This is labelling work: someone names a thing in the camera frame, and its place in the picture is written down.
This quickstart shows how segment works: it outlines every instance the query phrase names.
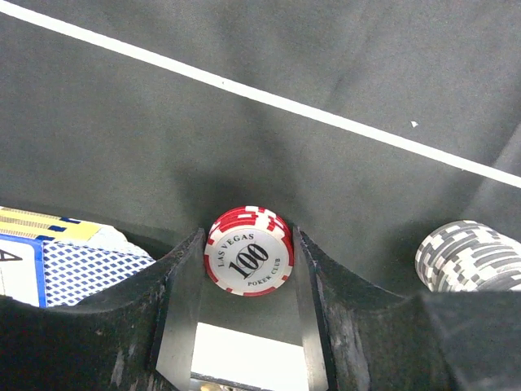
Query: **stack of poker chips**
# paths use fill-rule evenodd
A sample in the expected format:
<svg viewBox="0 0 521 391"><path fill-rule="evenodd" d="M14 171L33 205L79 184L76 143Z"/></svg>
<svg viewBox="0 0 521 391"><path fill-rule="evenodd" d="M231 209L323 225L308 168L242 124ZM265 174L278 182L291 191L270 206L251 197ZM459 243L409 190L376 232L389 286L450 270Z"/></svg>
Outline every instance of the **stack of poker chips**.
<svg viewBox="0 0 521 391"><path fill-rule="evenodd" d="M276 213L243 206L212 225L204 250L212 281L240 296L262 296L279 288L293 268L289 226Z"/></svg>
<svg viewBox="0 0 521 391"><path fill-rule="evenodd" d="M422 242L416 272L433 292L518 291L521 244L478 222L451 222Z"/></svg>

